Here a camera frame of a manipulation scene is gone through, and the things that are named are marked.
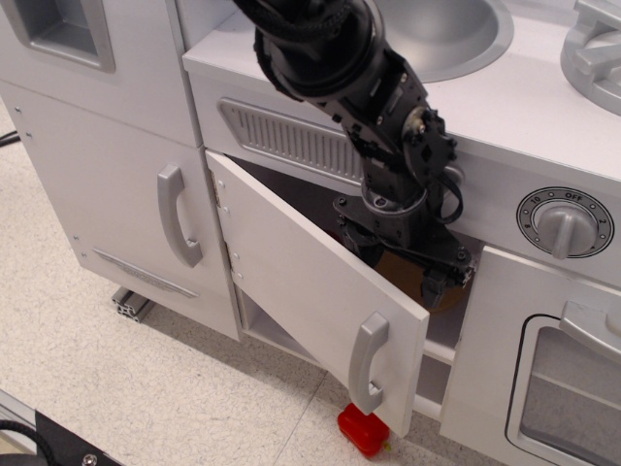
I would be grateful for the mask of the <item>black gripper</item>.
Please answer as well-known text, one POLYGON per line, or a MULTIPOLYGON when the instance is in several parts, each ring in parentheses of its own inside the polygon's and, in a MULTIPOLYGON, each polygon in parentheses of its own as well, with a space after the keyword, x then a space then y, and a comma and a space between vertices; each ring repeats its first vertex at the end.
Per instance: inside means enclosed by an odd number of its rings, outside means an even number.
POLYGON ((366 265, 376 267, 384 250, 423 268, 421 295, 428 310, 444 310, 446 290, 464 286, 474 273, 473 257, 428 210, 422 194, 405 208, 370 192, 341 194, 333 203, 344 246, 366 265))

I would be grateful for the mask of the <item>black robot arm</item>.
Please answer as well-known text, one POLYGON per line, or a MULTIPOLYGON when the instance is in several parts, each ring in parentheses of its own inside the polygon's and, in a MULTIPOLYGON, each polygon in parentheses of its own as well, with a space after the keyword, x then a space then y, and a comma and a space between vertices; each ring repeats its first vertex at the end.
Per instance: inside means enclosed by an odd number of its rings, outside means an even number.
POLYGON ((445 213, 460 195, 446 174, 455 141, 431 109, 408 62, 389 46, 372 1, 242 1, 255 27, 259 66, 287 97, 339 124, 362 159, 362 193, 334 206, 344 245, 369 265, 386 250, 418 264, 420 293, 436 308, 468 281, 472 257, 449 231, 445 213))

